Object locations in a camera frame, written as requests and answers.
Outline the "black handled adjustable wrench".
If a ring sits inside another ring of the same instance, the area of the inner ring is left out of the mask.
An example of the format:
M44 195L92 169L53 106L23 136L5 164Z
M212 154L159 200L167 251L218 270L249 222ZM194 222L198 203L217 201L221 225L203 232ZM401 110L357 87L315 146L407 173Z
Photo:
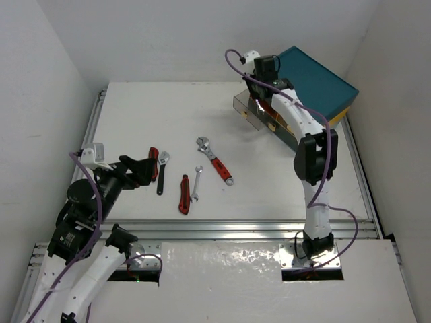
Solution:
M170 155L168 152L163 151L158 156L158 163L159 163L159 174L158 174L158 185L157 185L157 195L161 196L164 192L164 173L165 173L165 167L168 163L168 160L170 158Z

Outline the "clear drawer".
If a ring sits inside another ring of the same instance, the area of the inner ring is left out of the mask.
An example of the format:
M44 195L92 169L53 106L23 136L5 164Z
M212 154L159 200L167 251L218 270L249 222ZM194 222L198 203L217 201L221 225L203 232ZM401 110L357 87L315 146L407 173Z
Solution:
M233 108L258 131L264 126L258 117L257 103L247 89L233 97Z

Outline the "small chrome open-end wrench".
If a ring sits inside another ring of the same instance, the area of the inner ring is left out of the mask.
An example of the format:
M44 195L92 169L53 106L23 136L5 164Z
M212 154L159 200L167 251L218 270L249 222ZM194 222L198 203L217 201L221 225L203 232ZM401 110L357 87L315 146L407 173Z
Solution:
M199 181L200 181L202 171L203 171L203 166L197 166L195 168L195 181L193 185L193 191L190 196L192 203L197 202L199 200L198 189L199 189Z
M256 101L256 105L257 105L257 114L258 115L264 115L265 110L258 100Z

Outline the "teal drawer cabinet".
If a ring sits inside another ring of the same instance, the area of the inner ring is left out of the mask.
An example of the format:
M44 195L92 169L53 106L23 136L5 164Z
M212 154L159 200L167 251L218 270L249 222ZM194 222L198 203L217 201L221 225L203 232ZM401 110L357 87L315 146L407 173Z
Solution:
M317 60L293 46L278 55L279 76L288 79L304 106L321 113L335 128L359 91Z

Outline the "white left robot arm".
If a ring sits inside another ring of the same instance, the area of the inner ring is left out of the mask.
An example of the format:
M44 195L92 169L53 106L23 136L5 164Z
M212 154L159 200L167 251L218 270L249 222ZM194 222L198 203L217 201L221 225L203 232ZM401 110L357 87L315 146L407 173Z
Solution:
M88 321L94 298L119 267L137 269L148 257L160 259L145 252L137 236L114 224L97 257L82 269L120 193L149 185L156 161L122 155L108 164L94 148L69 156L85 178L68 188L23 322Z

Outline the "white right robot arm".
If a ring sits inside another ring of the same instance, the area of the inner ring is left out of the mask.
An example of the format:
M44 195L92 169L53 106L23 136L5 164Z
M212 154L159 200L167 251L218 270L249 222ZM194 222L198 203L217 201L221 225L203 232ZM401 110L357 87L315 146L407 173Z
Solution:
M296 139L294 171L302 182L307 208L302 250L304 257L311 259L334 245L325 189L337 167L338 135L325 117L316 121L317 112L302 104L288 79L279 77L278 56L261 56L250 51L239 59L246 67L241 75L250 97L260 106L275 110L291 127Z

